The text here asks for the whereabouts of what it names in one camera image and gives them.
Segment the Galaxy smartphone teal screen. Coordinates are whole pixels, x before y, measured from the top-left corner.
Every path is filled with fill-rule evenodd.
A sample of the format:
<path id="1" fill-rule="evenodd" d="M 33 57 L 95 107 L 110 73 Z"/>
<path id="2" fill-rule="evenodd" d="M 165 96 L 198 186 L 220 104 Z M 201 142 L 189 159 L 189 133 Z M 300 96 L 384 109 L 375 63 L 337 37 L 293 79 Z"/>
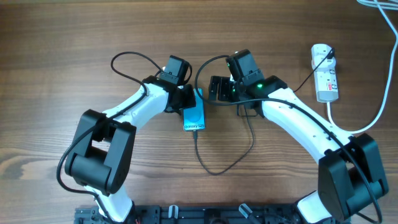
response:
<path id="1" fill-rule="evenodd" d="M 194 91 L 196 106 L 183 110 L 183 129 L 185 131 L 196 131 L 205 129 L 205 107 L 203 100 Z"/>

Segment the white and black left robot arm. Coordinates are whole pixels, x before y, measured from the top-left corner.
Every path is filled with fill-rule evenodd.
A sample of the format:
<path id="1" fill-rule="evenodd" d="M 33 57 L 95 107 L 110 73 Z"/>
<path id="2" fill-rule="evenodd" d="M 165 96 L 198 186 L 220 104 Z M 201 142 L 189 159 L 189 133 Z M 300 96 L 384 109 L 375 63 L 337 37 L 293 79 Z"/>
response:
<path id="1" fill-rule="evenodd" d="M 188 84 L 192 66 L 170 56 L 165 68 L 138 80 L 138 91 L 114 108 L 85 111 L 56 171 L 69 192 L 92 195 L 98 218 L 105 223 L 139 223 L 124 181 L 128 175 L 136 133 L 157 114 L 180 113 L 196 105 Z"/>

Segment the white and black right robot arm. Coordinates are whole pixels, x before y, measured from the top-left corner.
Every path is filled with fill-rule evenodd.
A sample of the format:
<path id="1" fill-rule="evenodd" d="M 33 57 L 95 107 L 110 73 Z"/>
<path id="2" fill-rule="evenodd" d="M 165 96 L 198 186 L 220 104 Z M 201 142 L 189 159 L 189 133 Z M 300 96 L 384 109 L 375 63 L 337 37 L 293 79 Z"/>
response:
<path id="1" fill-rule="evenodd" d="M 280 78 L 266 78 L 249 50 L 223 58 L 231 76 L 212 78 L 212 103 L 255 110 L 289 133 L 318 165 L 316 191 L 296 203 L 302 222 L 343 222 L 373 205 L 375 223 L 381 223 L 378 200 L 389 186 L 376 141 L 366 133 L 354 136 L 338 129 L 300 101 Z"/>

